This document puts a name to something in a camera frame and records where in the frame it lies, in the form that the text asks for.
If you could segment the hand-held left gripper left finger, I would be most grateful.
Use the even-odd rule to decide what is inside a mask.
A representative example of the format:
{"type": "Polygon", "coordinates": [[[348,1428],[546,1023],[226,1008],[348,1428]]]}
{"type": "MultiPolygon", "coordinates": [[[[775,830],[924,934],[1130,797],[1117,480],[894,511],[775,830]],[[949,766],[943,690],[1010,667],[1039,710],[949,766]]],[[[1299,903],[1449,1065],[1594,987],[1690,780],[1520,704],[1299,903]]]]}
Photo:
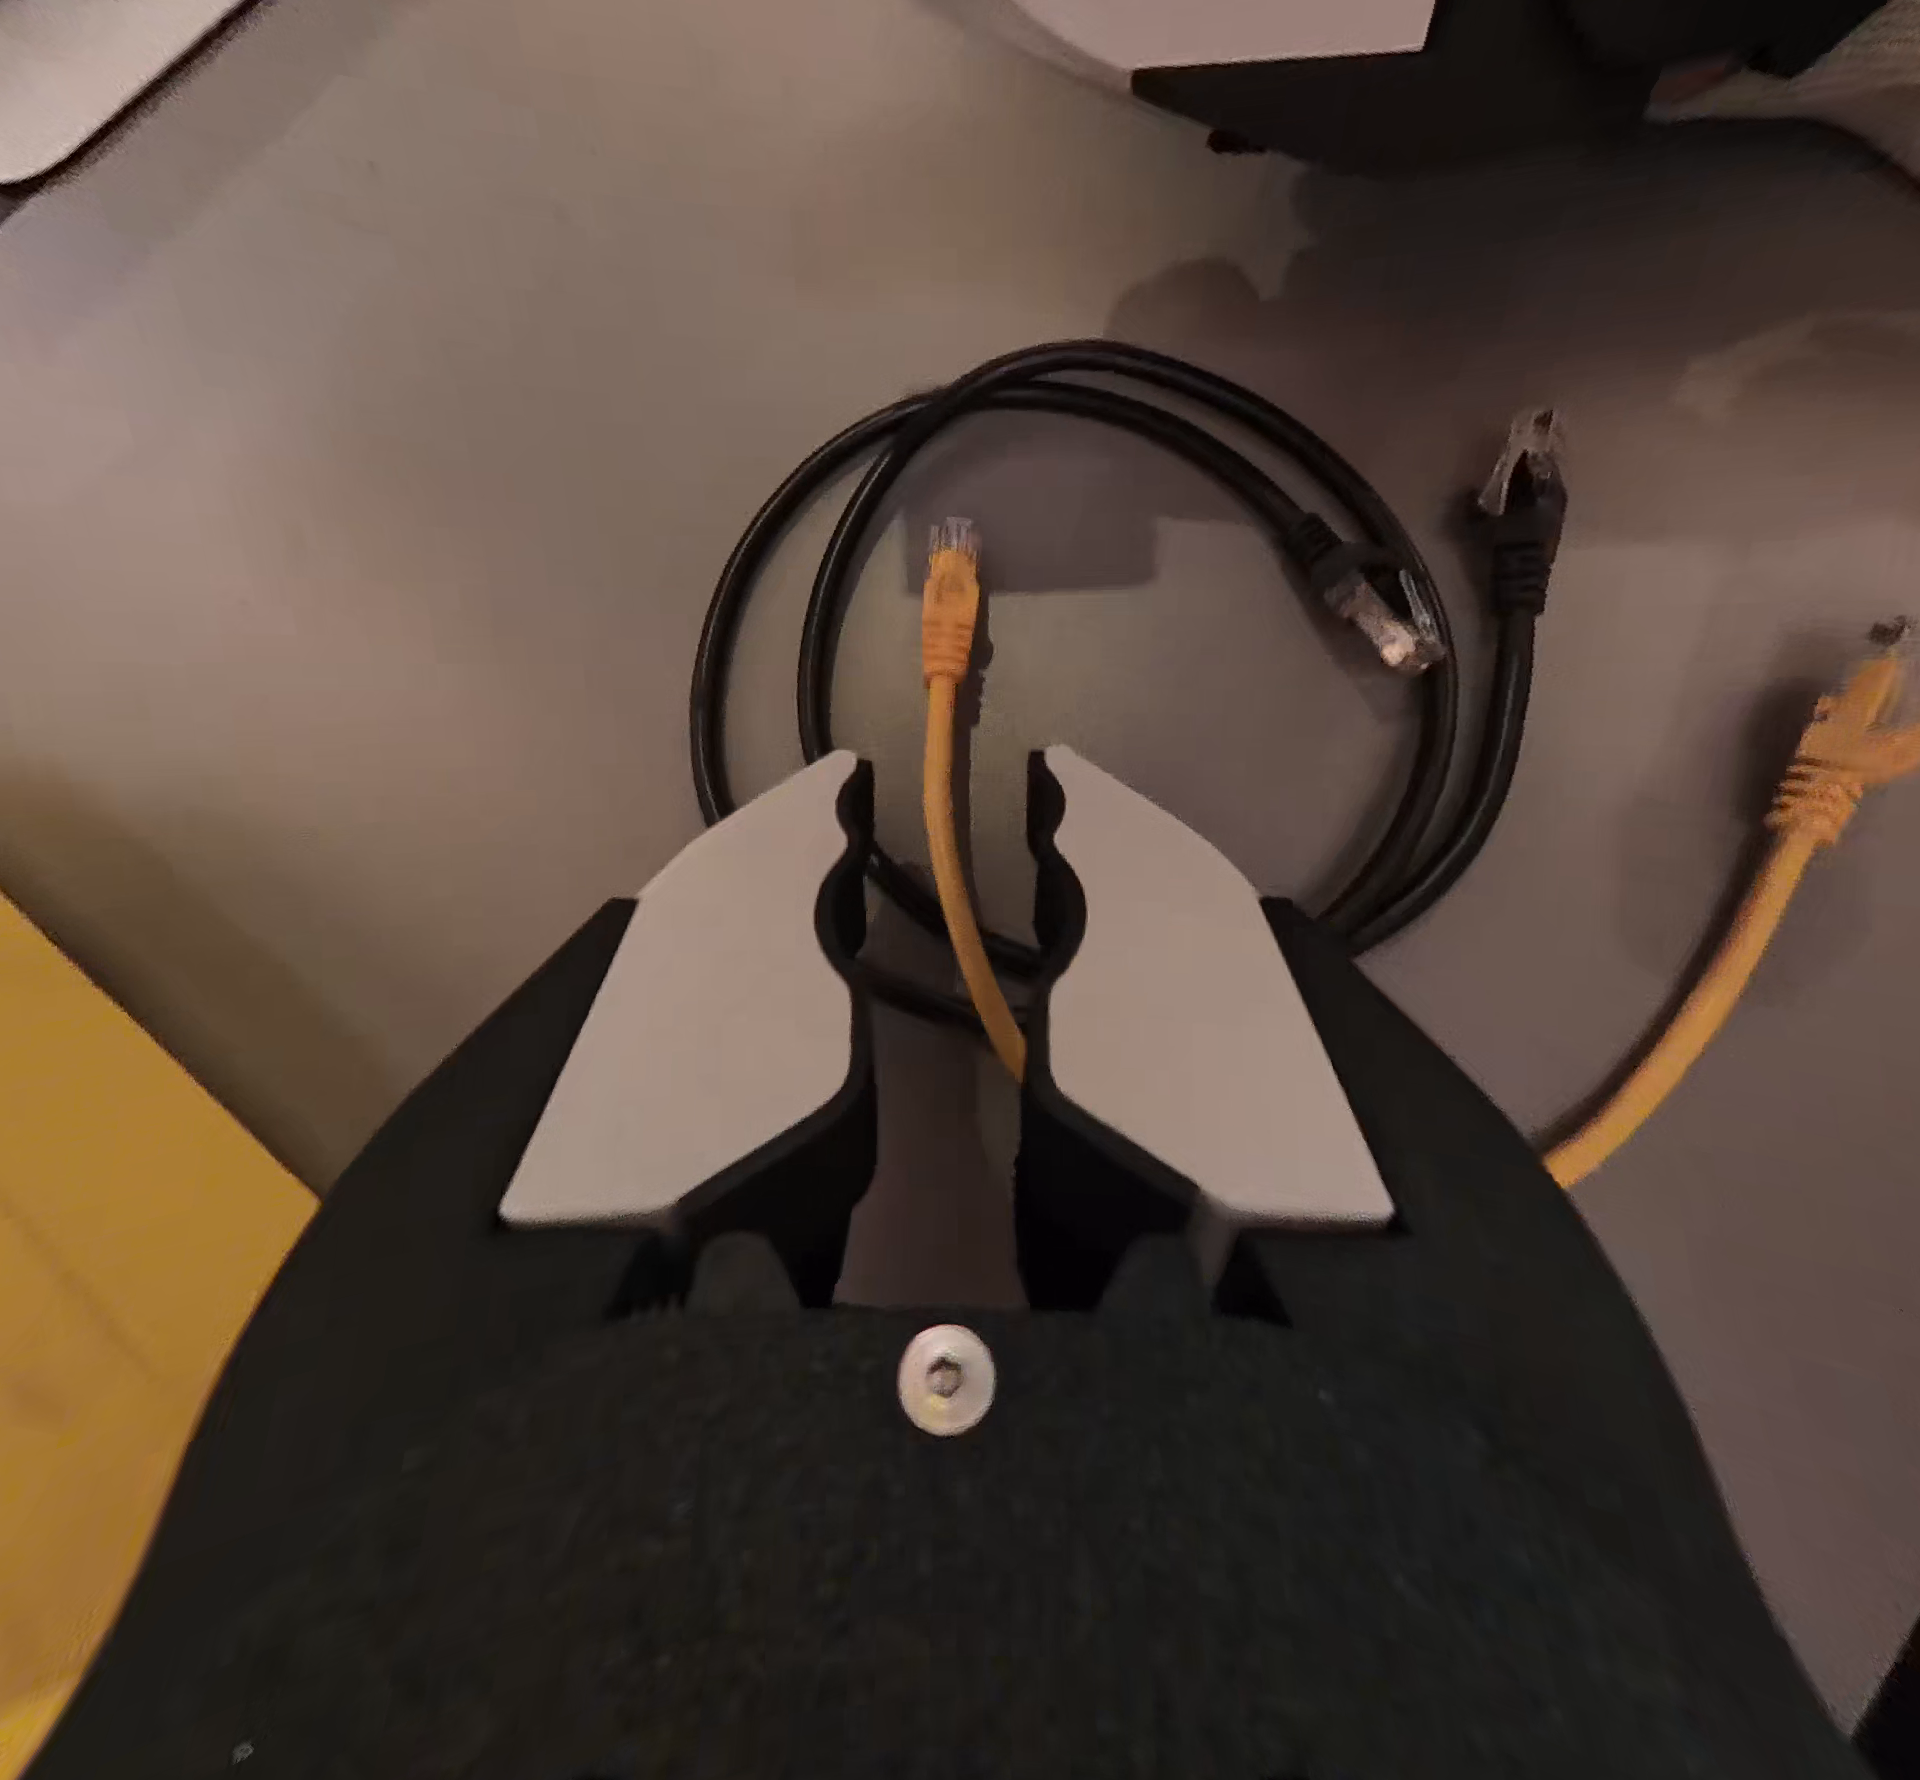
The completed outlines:
{"type": "Polygon", "coordinates": [[[832,751],[641,887],[499,1194],[507,1227],[646,1234],[685,1272],[741,1234],[832,1307],[878,1176],[872,843],[872,766],[832,751]]]}

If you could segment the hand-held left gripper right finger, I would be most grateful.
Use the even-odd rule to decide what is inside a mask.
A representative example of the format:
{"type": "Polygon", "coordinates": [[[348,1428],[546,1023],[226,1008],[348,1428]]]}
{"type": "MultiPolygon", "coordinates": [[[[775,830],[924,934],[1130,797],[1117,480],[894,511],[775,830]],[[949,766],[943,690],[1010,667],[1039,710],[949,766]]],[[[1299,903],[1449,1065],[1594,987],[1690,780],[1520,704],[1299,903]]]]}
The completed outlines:
{"type": "Polygon", "coordinates": [[[1053,744],[1027,762],[1039,972],[1027,997],[1018,1272],[1094,1307],[1141,1244],[1218,1282],[1242,1240],[1396,1222],[1255,885],[1053,744]]]}

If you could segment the yellow plastic bin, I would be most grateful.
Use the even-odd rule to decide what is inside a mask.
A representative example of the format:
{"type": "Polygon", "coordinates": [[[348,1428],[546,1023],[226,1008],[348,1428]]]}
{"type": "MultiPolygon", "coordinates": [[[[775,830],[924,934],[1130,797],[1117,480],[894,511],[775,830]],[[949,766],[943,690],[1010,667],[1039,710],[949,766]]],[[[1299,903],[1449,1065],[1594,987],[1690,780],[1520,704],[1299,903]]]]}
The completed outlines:
{"type": "Polygon", "coordinates": [[[319,1200],[2,900],[2,1775],[119,1615],[319,1200]]]}

